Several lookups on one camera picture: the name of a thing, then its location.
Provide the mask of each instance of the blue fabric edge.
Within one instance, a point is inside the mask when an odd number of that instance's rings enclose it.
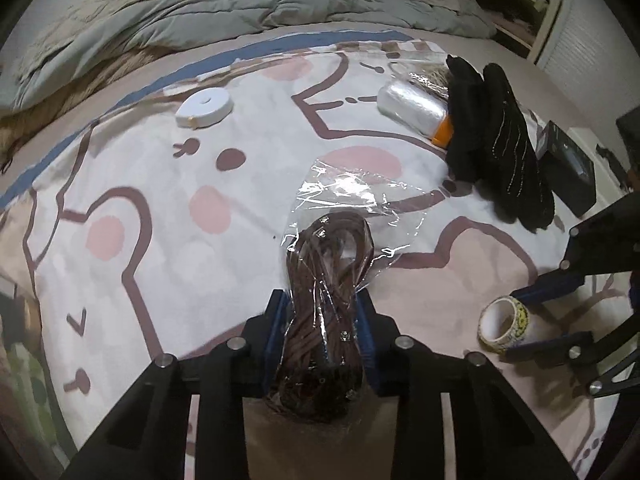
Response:
[[[188,64],[175,72],[157,79],[144,88],[132,92],[122,98],[118,103],[110,108],[108,112],[121,106],[139,101],[146,95],[164,88],[167,85],[196,77],[200,74],[212,72],[219,68],[231,65],[236,59],[253,59],[255,57],[268,56],[269,54],[279,54],[298,48],[310,48],[314,46],[327,46],[341,41],[409,41],[414,40],[411,36],[396,30],[385,30],[383,32],[366,32],[358,30],[338,30],[335,32],[303,32],[291,36],[282,36],[273,40],[259,41],[245,45],[234,50],[227,50],[219,54],[207,57],[195,63]],[[0,198],[0,208],[4,209],[11,200],[24,193],[33,184],[33,181],[41,174],[45,168],[51,164],[65,148],[86,128],[86,125],[75,133],[70,134],[65,139],[57,143],[43,157],[43,159],[27,168],[11,186],[8,187],[4,195]]]

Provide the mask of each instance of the pink oval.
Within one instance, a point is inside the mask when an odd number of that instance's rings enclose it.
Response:
[[[373,146],[341,148],[323,155],[320,160],[336,168],[369,171],[387,178],[398,178],[402,175],[402,164],[398,158],[387,150]]]
[[[306,57],[288,57],[278,64],[263,68],[261,73],[276,81],[293,81],[311,72],[312,66]]]
[[[89,252],[104,262],[108,262],[122,250],[124,225],[115,216],[103,216],[96,220],[86,236],[85,246]]]
[[[222,234],[231,224],[228,200],[213,186],[202,186],[189,200],[191,219],[204,232]]]

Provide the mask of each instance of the brown thread bundle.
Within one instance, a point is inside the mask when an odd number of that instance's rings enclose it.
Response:
[[[352,261],[343,265],[349,241]],[[353,297],[374,255],[367,221],[353,211],[329,213],[299,233],[287,252],[295,316],[287,330],[277,388],[280,402],[307,420],[346,414],[362,384],[353,335]]]

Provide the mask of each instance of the metal screw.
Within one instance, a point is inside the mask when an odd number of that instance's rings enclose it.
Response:
[[[414,340],[407,335],[396,337],[396,346],[402,350],[408,350],[414,346]]]
[[[601,390],[602,390],[602,383],[600,381],[593,381],[593,383],[589,385],[589,393],[591,395],[597,395],[601,392]]]
[[[171,354],[160,354],[154,359],[154,363],[156,364],[156,366],[159,366],[161,368],[167,368],[173,362],[174,356],[172,356]]]
[[[482,366],[486,364],[486,355],[480,352],[469,352],[465,359],[469,361],[473,366]]]
[[[578,357],[580,357],[581,353],[582,348],[580,348],[579,346],[572,346],[571,348],[569,348],[569,359],[577,359]]]
[[[246,345],[246,339],[244,337],[232,337],[226,342],[226,345],[231,350],[241,350]]]

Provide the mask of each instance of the plastic bag roll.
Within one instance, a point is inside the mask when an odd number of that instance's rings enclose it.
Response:
[[[431,139],[447,115],[447,104],[411,83],[395,78],[378,92],[378,110]]]

